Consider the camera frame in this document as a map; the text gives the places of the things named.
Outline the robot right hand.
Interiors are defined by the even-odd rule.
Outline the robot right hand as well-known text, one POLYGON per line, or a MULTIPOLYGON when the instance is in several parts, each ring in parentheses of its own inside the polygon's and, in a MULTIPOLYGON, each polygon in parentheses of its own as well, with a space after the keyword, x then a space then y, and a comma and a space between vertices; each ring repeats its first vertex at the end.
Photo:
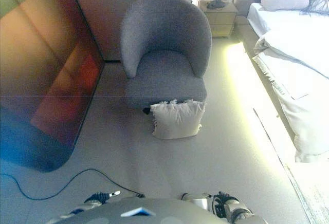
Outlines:
POLYGON ((193 203, 204 210, 207 210, 219 218, 226 218, 224 200, 230 197, 228 193, 218 192, 215 195, 208 193, 190 194, 184 193, 181 200, 193 203))

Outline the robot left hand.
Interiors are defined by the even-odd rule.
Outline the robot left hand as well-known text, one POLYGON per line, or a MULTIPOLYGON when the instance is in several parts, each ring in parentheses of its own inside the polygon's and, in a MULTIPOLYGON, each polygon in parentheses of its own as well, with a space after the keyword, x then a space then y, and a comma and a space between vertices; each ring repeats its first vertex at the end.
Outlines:
POLYGON ((89 198, 87 198, 84 203, 91 202, 91 201, 97 201, 101 204, 105 204, 107 200, 109 200, 111 197, 117 196, 121 193, 121 191, 114 191, 111 193, 104 193, 104 192, 97 192, 91 195, 89 198))

